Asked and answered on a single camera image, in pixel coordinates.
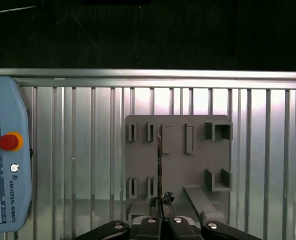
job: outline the dark ceiling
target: dark ceiling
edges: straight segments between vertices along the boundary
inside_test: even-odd
[[[44,1],[0,13],[0,68],[296,71],[296,0]]]

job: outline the universal robots logo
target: universal robots logo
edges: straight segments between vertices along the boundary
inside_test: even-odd
[[[12,180],[10,181],[10,205],[11,205],[11,222],[16,222],[16,210],[15,210],[15,192],[14,192],[14,180],[17,180],[17,175],[12,175]]]

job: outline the red emergency stop button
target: red emergency stop button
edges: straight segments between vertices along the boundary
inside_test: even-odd
[[[17,148],[19,139],[16,135],[6,134],[0,137],[0,148],[5,151],[11,151]]]

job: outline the horizontal metal bar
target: horizontal metal bar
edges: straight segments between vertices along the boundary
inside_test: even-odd
[[[15,77],[22,87],[296,89],[296,79],[44,78]]]
[[[0,68],[0,76],[49,78],[237,78],[296,79],[296,72],[214,71],[214,70],[144,70],[144,69],[65,69]]]
[[[34,6],[18,7],[18,8],[11,8],[11,9],[6,9],[6,10],[0,10],[0,14],[4,14],[4,13],[8,13],[8,12],[21,11],[21,10],[26,10],[26,9],[33,9],[35,7],[36,7],[36,5],[34,5]]]

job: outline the silver button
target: silver button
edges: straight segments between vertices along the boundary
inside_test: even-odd
[[[181,223],[183,220],[182,220],[180,217],[175,217],[175,218],[173,219],[173,221],[179,224],[179,223]]]
[[[218,228],[217,224],[212,223],[212,222],[208,223],[208,227],[211,228],[211,229],[217,229]]]
[[[116,226],[114,226],[115,229],[122,229],[123,228],[123,225],[121,224],[117,224]]]
[[[16,173],[19,171],[19,165],[17,163],[11,164],[10,165],[10,171],[12,171],[13,173]]]

